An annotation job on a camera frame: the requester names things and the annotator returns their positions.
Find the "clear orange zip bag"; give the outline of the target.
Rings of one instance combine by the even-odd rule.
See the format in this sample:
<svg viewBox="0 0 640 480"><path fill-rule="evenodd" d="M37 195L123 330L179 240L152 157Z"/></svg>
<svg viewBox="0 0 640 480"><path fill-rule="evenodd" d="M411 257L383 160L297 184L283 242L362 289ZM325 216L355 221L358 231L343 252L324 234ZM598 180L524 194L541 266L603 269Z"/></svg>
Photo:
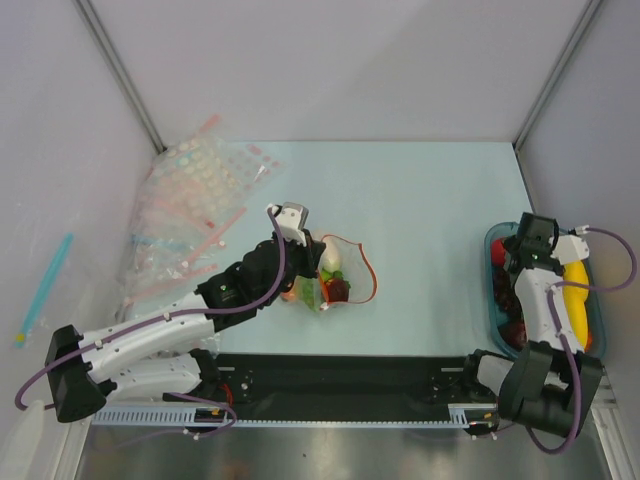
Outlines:
<svg viewBox="0 0 640 480"><path fill-rule="evenodd" d="M320 314L333 307L364 305L378 291L378 280L362 242L317 231L312 239L325 244L316 277L298 276L289 292L280 295L287 304L301 305Z"/></svg>

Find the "pile of clear zip bags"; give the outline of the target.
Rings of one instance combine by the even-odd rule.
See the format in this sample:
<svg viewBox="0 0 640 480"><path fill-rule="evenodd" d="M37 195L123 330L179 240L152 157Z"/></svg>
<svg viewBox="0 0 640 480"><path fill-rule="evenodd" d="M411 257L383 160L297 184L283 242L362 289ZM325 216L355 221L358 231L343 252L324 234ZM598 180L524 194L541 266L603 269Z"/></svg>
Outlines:
<svg viewBox="0 0 640 480"><path fill-rule="evenodd" d="M269 148L238 139L218 115L168 146L138 193L118 322L171 309L215 274L225 234L285 167Z"/></svg>

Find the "white radish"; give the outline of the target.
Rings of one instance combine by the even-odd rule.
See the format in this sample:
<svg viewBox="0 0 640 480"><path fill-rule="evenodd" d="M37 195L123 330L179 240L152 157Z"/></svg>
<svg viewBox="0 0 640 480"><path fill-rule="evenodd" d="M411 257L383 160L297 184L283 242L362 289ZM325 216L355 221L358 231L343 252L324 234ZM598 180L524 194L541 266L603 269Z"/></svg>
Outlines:
<svg viewBox="0 0 640 480"><path fill-rule="evenodd" d="M322 242L325 244L325 250L321 256L320 267L333 273L341 268L341 254L332 235L326 235Z"/></svg>

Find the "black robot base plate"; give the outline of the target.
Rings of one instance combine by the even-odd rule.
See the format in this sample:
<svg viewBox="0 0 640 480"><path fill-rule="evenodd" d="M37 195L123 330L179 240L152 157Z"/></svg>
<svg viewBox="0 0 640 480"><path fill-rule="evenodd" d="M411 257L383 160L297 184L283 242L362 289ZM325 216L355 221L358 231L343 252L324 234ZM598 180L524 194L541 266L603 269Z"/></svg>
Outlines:
<svg viewBox="0 0 640 480"><path fill-rule="evenodd" d="M198 359L200 385L189 395L264 418L414 419L448 404L491 404L495 394L470 380L462 357L220 354Z"/></svg>

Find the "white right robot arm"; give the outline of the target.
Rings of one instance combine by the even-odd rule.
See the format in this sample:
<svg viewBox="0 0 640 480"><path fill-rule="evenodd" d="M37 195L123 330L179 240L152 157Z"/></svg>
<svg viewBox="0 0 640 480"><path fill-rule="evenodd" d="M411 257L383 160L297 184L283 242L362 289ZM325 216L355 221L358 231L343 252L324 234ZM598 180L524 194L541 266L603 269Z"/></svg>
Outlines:
<svg viewBox="0 0 640 480"><path fill-rule="evenodd" d="M473 401L494 394L500 418L570 443L602 378L601 361L586 350L588 336L571 320L590 292L585 239L525 212L487 233L485 253L491 334L500 351L470 356L462 391Z"/></svg>

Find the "green grape bunch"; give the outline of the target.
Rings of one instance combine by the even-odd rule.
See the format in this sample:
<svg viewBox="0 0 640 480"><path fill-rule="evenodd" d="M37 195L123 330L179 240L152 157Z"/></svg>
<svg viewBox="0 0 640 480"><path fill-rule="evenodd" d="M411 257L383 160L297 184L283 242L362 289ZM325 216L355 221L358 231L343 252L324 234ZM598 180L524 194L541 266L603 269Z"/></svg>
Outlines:
<svg viewBox="0 0 640 480"><path fill-rule="evenodd" d="M324 285L332 285L334 283L344 285L348 284L348 281L344 278L344 275L340 270L329 272L326 269L322 269L320 272L320 279Z"/></svg>

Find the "wrinkled green fruit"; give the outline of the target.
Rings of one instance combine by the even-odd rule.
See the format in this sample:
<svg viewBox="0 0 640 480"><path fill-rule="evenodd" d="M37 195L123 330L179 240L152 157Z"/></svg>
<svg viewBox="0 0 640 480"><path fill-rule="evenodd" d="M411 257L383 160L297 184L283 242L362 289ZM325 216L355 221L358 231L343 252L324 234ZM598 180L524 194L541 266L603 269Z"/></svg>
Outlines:
<svg viewBox="0 0 640 480"><path fill-rule="evenodd" d="M321 295L318 282L315 279L302 278L298 289L300 300L313 312L318 312L321 304Z"/></svg>

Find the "orange red peach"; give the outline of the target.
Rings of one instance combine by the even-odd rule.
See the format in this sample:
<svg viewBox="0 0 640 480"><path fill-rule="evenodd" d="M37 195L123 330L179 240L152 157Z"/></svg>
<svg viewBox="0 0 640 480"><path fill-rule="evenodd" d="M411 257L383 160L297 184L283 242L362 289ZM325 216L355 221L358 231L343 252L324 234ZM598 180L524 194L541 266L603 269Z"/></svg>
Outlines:
<svg viewBox="0 0 640 480"><path fill-rule="evenodd" d="M283 292L280 295L280 297L284 302L287 302L287 303L297 302L298 299L299 299L299 296L298 296L298 289L297 289L296 285L293 284L291 286L291 289L289 291L287 291L287 292Z"/></svg>

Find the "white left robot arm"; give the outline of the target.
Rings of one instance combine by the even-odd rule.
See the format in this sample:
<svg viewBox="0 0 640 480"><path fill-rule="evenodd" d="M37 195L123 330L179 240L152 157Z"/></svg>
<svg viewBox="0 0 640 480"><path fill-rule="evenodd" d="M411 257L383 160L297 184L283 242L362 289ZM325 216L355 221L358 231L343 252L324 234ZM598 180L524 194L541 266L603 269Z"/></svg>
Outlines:
<svg viewBox="0 0 640 480"><path fill-rule="evenodd" d="M115 386L108 376L118 367L254 318L289 291L298 276L314 279L325 249L324 242L311 237L304 245L272 238L154 319L125 322L102 333L82 334L72 325L57 329L45 362L65 360L47 373L57 420L71 423L103 407Z"/></svg>

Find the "purple grape bunch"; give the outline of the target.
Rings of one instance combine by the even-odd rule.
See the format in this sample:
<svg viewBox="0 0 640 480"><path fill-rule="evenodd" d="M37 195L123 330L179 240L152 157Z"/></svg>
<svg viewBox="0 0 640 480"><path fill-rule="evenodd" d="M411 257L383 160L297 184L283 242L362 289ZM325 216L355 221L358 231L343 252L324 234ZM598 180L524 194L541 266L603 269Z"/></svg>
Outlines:
<svg viewBox="0 0 640 480"><path fill-rule="evenodd" d="M492 273L493 296L498 309L507 315L511 321L523 318L521 304L511 285L510 275L501 268L495 268Z"/></svg>

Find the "teal plastic fruit bin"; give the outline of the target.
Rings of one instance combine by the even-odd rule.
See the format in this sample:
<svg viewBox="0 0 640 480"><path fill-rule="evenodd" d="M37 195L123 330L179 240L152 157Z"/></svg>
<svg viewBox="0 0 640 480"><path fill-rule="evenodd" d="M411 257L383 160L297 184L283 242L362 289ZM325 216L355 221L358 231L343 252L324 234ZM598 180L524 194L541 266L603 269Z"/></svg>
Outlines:
<svg viewBox="0 0 640 480"><path fill-rule="evenodd" d="M490 245L498 238L504 239L506 249L506 261L501 269L510 275L511 285L522 308L523 318L519 321L523 321L526 328L527 343L524 347L545 342L557 351L568 347L572 354L604 358L606 334L597 295L589 290L591 278L587 259L582 262L589 277L589 284L573 283L573 286L589 290L586 310L592 343L588 352L583 350L571 328L563 298L563 287L569 286L570 283L563 280L564 267L551 257L549 244L549 240L560 233L565 232L552 227L548 232L549 239L543 240L536 233L534 239L529 241L523 238L523 230L517 223L503 222L492 227L485 236L485 280L490 333L496 346L511 360L516 359L523 349L516 351L510 348L499 332L499 327L511 320L498 309L493 296L492 273L496 267L490 261Z"/></svg>

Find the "dark red apple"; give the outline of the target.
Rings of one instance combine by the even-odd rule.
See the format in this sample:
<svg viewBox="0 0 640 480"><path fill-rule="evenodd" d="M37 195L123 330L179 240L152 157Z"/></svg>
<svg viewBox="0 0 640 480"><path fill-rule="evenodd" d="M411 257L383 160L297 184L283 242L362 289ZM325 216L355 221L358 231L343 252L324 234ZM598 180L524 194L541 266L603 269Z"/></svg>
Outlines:
<svg viewBox="0 0 640 480"><path fill-rule="evenodd" d="M521 351L527 343L526 328L523 321L511 321L499 327L505 343L516 351Z"/></svg>

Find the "yellow mango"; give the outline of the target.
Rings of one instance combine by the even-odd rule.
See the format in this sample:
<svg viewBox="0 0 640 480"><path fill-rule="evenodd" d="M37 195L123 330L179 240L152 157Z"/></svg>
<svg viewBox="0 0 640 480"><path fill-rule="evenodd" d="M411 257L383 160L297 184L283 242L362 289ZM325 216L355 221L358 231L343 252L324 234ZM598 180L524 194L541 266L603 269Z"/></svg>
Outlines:
<svg viewBox="0 0 640 480"><path fill-rule="evenodd" d="M588 352L592 343L586 310L589 290L573 286L573 283L589 284L589 277L584 263L578 261L564 267L563 280L570 283L569 286L563 287L563 298L571 328L583 350Z"/></svg>

